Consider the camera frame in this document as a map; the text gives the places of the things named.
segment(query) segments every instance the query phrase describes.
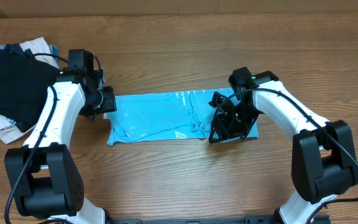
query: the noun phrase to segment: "blue cloth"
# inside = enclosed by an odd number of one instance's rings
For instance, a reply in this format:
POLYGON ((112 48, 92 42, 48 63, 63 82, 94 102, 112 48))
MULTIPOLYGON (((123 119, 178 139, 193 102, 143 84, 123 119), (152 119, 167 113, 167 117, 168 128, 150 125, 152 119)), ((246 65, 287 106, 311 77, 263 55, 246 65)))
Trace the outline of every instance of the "blue cloth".
MULTIPOLYGON (((117 111, 108 113, 108 145, 168 139, 208 138, 215 109, 208 102, 215 91, 225 96, 231 88, 117 96, 117 111)), ((259 136, 257 124, 248 138, 259 136)))
MULTIPOLYGON (((0 49, 1 49, 1 50, 4 50, 5 47, 6 47, 5 45, 0 45, 0 49)), ((51 53, 51 54, 56 55, 56 56, 59 56, 59 51, 57 50, 57 47, 56 47, 55 45, 49 45, 49 49, 50 49, 50 53, 51 53)), ((57 66, 60 67, 60 66, 59 66, 59 59, 58 59, 58 58, 55 58, 55 61, 56 61, 56 63, 57 63, 57 66)))

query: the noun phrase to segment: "black cable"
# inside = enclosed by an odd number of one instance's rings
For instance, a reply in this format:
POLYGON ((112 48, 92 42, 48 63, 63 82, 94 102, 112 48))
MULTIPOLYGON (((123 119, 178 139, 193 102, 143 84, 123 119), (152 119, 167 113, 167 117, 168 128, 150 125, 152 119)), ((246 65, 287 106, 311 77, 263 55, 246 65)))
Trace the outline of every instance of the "black cable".
MULTIPOLYGON (((211 123, 211 129, 213 129, 214 120, 216 119, 219 110, 222 108, 222 105, 225 104, 227 101, 229 101, 231 98, 241 95, 243 93, 247 92, 253 92, 253 91, 267 91, 274 94, 277 94, 279 96, 282 96, 284 99, 289 101, 304 117, 307 118, 308 121, 313 123, 325 136, 329 138, 329 140, 334 143, 335 146, 337 146, 352 162, 353 164, 358 168, 358 162, 348 153, 348 151, 343 148, 343 146, 340 145, 339 142, 337 142, 323 127, 321 127, 308 113, 306 113, 295 101, 293 101, 289 96, 283 94, 280 91, 271 90, 268 88, 256 88, 256 89, 250 89, 250 90, 242 90, 239 91, 229 97, 227 97, 217 108, 213 117, 213 122, 211 123)), ((311 222, 311 219, 325 206, 329 205, 330 203, 338 203, 338 202, 358 202, 358 197, 356 198, 344 198, 344 199, 334 199, 334 200, 328 200, 326 202, 323 202, 319 207, 317 207, 314 212, 309 216, 309 218, 306 221, 306 224, 309 224, 311 222)))
POLYGON ((53 86, 49 86, 52 91, 53 91, 53 105, 52 105, 52 109, 50 110, 49 112, 49 115, 48 115, 48 118, 44 124, 44 127, 42 128, 41 132, 40 132, 40 136, 38 137, 38 140, 37 142, 35 142, 35 145, 34 145, 34 148, 31 149, 31 152, 23 166, 23 169, 22 171, 20 172, 20 175, 19 177, 17 178, 17 181, 15 183, 15 185, 13 186, 12 188, 12 191, 11 191, 11 194, 9 195, 8 197, 8 200, 6 202, 6 206, 5 206, 5 214, 4 214, 4 218, 5 218, 5 222, 6 224, 11 224, 11 221, 9 220, 9 210, 11 209, 11 204, 12 204, 12 200, 13 200, 13 196, 17 190, 17 187, 19 186, 19 183, 20 181, 22 180, 24 174, 27 172, 28 168, 29 168, 29 165, 30 163, 32 162, 32 158, 34 157, 34 154, 35 154, 35 151, 37 150, 38 146, 40 145, 41 143, 41 140, 42 138, 44 137, 45 135, 45 132, 47 131, 47 128, 48 128, 48 125, 49 125, 49 122, 50 120, 52 119, 52 116, 53 116, 53 112, 55 111, 55 108, 56 108, 56 104, 57 104, 57 94, 56 94, 56 90, 53 86))
POLYGON ((53 220, 46 220, 43 222, 40 222, 38 224, 49 224, 49 223, 66 223, 66 224, 73 224, 72 222, 68 220, 64 220, 62 218, 54 218, 53 220))
POLYGON ((55 57, 55 58, 58 58, 59 60, 62 60, 66 63, 68 63, 68 61, 62 57, 59 57, 57 55, 54 55, 54 54, 48 54, 48 53, 36 53, 36 54, 33 54, 31 55, 31 57, 35 57, 35 56, 41 56, 41 55, 44 55, 44 56, 51 56, 51 57, 55 57))
POLYGON ((99 67, 99 70, 101 69, 100 67, 100 62, 99 62, 99 59, 97 58, 97 56, 93 55, 93 58, 96 60, 96 62, 98 63, 98 67, 99 67))

